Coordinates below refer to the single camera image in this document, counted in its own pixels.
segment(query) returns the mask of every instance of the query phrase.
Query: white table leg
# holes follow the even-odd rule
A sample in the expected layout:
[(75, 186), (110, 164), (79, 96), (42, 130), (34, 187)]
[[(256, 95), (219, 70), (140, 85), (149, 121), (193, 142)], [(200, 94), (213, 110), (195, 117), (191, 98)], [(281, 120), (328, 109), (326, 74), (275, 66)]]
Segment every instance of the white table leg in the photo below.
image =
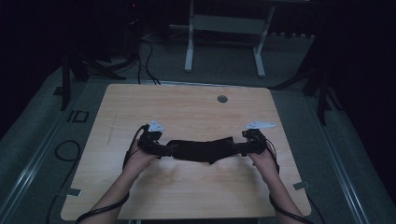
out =
[(192, 57), (194, 53), (194, 43), (193, 43), (193, 20), (194, 20), (194, 1), (190, 0), (190, 25), (189, 25), (189, 45), (187, 46), (186, 63), (184, 65), (184, 71), (190, 72), (192, 69)]
[(256, 62), (257, 75), (259, 77), (265, 77), (264, 66), (262, 65), (262, 46), (264, 45), (265, 37), (267, 37), (271, 19), (274, 16), (274, 11), (275, 7), (271, 7), (270, 12), (267, 16), (267, 20), (262, 27), (262, 36), (260, 39), (260, 43), (257, 47), (253, 48), (254, 61)]

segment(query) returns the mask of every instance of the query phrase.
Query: wire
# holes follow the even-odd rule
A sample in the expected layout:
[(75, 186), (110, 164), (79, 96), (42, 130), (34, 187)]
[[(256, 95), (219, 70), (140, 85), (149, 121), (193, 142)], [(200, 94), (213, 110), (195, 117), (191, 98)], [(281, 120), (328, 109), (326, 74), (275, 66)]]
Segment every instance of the wire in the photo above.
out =
[(325, 224), (326, 222), (324, 221), (323, 215), (320, 213), (320, 211), (319, 211), (317, 205), (314, 203), (314, 201), (312, 201), (311, 197), (309, 197), (308, 194), (306, 194), (306, 197), (308, 197), (308, 201), (312, 203), (312, 206), (314, 206), (315, 210), (317, 211), (317, 213), (318, 213), (318, 215), (319, 215), (319, 217), (320, 217), (321, 222), (322, 222), (323, 224)]
[(126, 155), (125, 155), (125, 158), (124, 158), (124, 162), (123, 162), (123, 165), (122, 165), (122, 169), (125, 167), (125, 164), (126, 164), (126, 162), (129, 160), (129, 158), (131, 158), (131, 156), (134, 155), (134, 154), (140, 149), (140, 148), (139, 148), (139, 149), (136, 150), (135, 152), (131, 153), (131, 149), (132, 149), (132, 146), (134, 145), (134, 142), (135, 142), (135, 140), (136, 140), (136, 137), (137, 137), (137, 135), (140, 133), (140, 131), (143, 130), (144, 127), (145, 127), (144, 125), (141, 126), (141, 127), (136, 131), (136, 133), (134, 134), (134, 138), (132, 139), (132, 143), (131, 143), (131, 145), (129, 146), (128, 151), (126, 152)]
[(87, 213), (82, 214), (82, 215), (76, 220), (76, 224), (80, 223), (82, 220), (84, 220), (84, 219), (86, 219), (86, 218), (88, 218), (88, 217), (93, 217), (93, 216), (96, 216), (96, 215), (98, 215), (98, 214), (101, 214), (101, 213), (104, 213), (104, 212), (113, 210), (113, 209), (115, 209), (115, 208), (117, 208), (117, 207), (120, 207), (120, 206), (122, 206), (124, 203), (126, 203), (126, 201), (128, 201), (128, 199), (129, 199), (129, 192), (126, 194), (126, 196), (125, 196), (121, 201), (119, 201), (119, 202), (117, 202), (117, 203), (113, 203), (113, 204), (111, 204), (111, 205), (109, 205), (109, 206), (106, 206), (106, 207), (103, 207), (103, 208), (98, 208), (98, 209), (95, 209), (95, 210), (91, 210), (91, 211), (89, 211), (89, 212), (87, 212)]
[[(73, 144), (75, 144), (75, 145), (77, 146), (78, 154), (77, 154), (77, 156), (76, 156), (74, 159), (66, 159), (66, 158), (63, 158), (63, 157), (61, 157), (61, 156), (59, 155), (59, 149), (61, 148), (61, 146), (65, 145), (65, 144), (67, 144), (67, 143), (73, 143)], [(70, 169), (69, 173), (67, 174), (66, 178), (64, 179), (64, 182), (63, 182), (62, 185), (59, 187), (58, 192), (55, 194), (55, 196), (54, 196), (53, 199), (52, 199), (52, 202), (51, 202), (50, 207), (49, 207), (49, 211), (47, 212), (47, 216), (46, 216), (46, 223), (47, 223), (47, 224), (50, 224), (50, 213), (51, 213), (51, 211), (52, 211), (53, 205), (54, 205), (55, 202), (56, 202), (56, 199), (57, 199), (58, 196), (60, 195), (61, 191), (64, 189), (64, 185), (66, 184), (66, 182), (67, 182), (67, 180), (69, 179), (70, 175), (71, 175), (71, 174), (73, 173), (73, 171), (76, 169), (76, 165), (77, 165), (79, 159), (81, 158), (81, 146), (79, 145), (78, 142), (76, 142), (76, 141), (74, 141), (74, 140), (66, 140), (66, 141), (62, 142), (61, 144), (59, 144), (59, 145), (55, 148), (55, 156), (56, 156), (56, 158), (58, 158), (58, 159), (61, 160), (61, 161), (73, 161), (74, 163), (73, 163), (73, 166), (72, 166), (72, 168)]]
[(270, 140), (268, 140), (268, 139), (266, 139), (266, 140), (267, 140), (268, 143), (271, 144), (271, 148), (272, 148), (272, 151), (273, 151), (273, 153), (274, 153), (275, 160), (276, 160), (276, 149), (275, 149), (275, 147), (274, 147), (274, 144), (273, 144)]
[[(140, 83), (140, 74), (142, 71), (142, 67), (145, 68), (145, 71), (148, 73), (148, 75), (149, 75), (149, 70), (147, 69), (147, 67), (145, 65), (142, 64), (142, 60), (140, 59), (139, 53), (137, 53), (137, 60), (139, 61), (139, 69), (137, 70), (137, 83), (141, 84)], [(153, 76), (149, 76), (149, 77), (151, 77), (151, 80), (154, 82), (155, 85), (157, 85), (154, 77)]]
[(151, 80), (154, 82), (155, 85), (157, 85), (157, 84), (158, 84), (158, 85), (161, 85), (160, 80), (158, 80), (158, 78), (156, 78), (155, 76), (153, 76), (153, 75), (150, 73), (150, 71), (149, 71), (149, 59), (150, 59), (151, 54), (152, 54), (152, 45), (151, 45), (148, 41), (146, 41), (146, 40), (144, 40), (144, 39), (142, 39), (142, 43), (145, 43), (145, 44), (149, 45), (149, 47), (150, 47), (150, 51), (149, 51), (149, 54), (148, 54), (148, 58), (146, 59), (146, 72), (148, 73), (148, 76), (151, 77)]
[(291, 218), (293, 218), (294, 220), (297, 220), (297, 221), (299, 221), (299, 222), (306, 223), (306, 224), (314, 224), (313, 222), (311, 222), (310, 220), (308, 220), (308, 219), (306, 219), (306, 218), (304, 218), (304, 217), (300, 217), (300, 216), (297, 216), (297, 215), (295, 215), (295, 214), (293, 214), (293, 213), (290, 213), (290, 212), (287, 212), (287, 211), (283, 210), (282, 208), (280, 208), (280, 207), (275, 203), (275, 201), (274, 201), (274, 199), (272, 198), (271, 194), (270, 194), (269, 197), (270, 197), (270, 203), (271, 203), (271, 205), (275, 208), (276, 211), (280, 212), (281, 214), (283, 214), (283, 215), (285, 215), (285, 216), (287, 216), (287, 217), (291, 217)]

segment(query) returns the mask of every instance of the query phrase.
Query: metal frame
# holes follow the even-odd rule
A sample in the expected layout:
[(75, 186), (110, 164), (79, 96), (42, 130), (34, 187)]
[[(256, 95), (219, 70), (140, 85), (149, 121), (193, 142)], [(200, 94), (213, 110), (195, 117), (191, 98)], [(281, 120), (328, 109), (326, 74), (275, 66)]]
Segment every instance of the metal frame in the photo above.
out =
[(332, 138), (329, 132), (327, 131), (326, 126), (323, 125), (321, 121), (318, 119), (315, 108), (312, 105), (313, 103), (310, 103), (307, 98), (305, 99), (312, 113), (312, 116), (315, 118), (315, 121), (317, 122), (320, 132), (325, 140), (326, 150), (329, 155), (332, 168), (334, 169), (335, 175), (337, 176), (338, 181), (340, 182), (341, 189), (344, 192), (352, 216), (354, 217), (356, 223), (360, 223), (360, 224), (371, 223), (369, 218), (367, 217), (366, 212), (364, 211), (358, 192), (355, 190), (355, 187), (353, 186), (353, 183), (350, 180), (349, 175), (347, 174), (347, 170), (344, 167), (341, 157), (338, 154), (338, 150), (335, 147), (334, 142), (332, 141)]
[(187, 46), (186, 63), (184, 70), (192, 70), (192, 59), (194, 53), (193, 35), (194, 30), (209, 30), (219, 32), (233, 32), (240, 34), (260, 35), (261, 39), (257, 47), (253, 48), (253, 56), (256, 63), (257, 75), (265, 77), (262, 64), (262, 47), (267, 37), (271, 20), (274, 16), (275, 7), (272, 6), (266, 20), (253, 20), (244, 18), (216, 17), (194, 14), (194, 1), (190, 0), (190, 22), (189, 22), (189, 44)]

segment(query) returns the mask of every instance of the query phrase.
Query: black device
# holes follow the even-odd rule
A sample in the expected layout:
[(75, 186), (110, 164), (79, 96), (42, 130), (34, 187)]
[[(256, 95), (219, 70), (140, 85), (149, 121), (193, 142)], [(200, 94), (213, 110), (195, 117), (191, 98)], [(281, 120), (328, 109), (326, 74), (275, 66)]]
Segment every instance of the black device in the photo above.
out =
[(176, 151), (177, 146), (163, 146), (158, 142), (163, 133), (150, 132), (148, 124), (142, 126), (142, 128), (143, 133), (140, 135), (137, 146), (144, 152), (159, 157), (170, 157)]
[(246, 157), (247, 153), (261, 154), (268, 148), (267, 138), (260, 132), (260, 129), (242, 131), (242, 136), (247, 139), (246, 143), (235, 143), (233, 148), (243, 157)]

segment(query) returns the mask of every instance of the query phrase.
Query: desk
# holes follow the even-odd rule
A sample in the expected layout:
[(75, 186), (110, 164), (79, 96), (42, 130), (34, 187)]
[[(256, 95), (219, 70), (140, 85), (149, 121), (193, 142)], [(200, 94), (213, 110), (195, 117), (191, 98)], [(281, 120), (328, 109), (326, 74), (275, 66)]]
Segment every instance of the desk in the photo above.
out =
[[(218, 101), (219, 95), (228, 98)], [(276, 107), (267, 89), (209, 86), (109, 85), (83, 152), (62, 218), (75, 220), (101, 198), (121, 172), (134, 133), (156, 119), (165, 127), (160, 143), (211, 141), (241, 132), (254, 119), (276, 126), (261, 129), (276, 147), (280, 176), (304, 215), (311, 208)], [(213, 165), (162, 158), (139, 176), (119, 219), (269, 217), (275, 212), (250, 158), (232, 156)]]

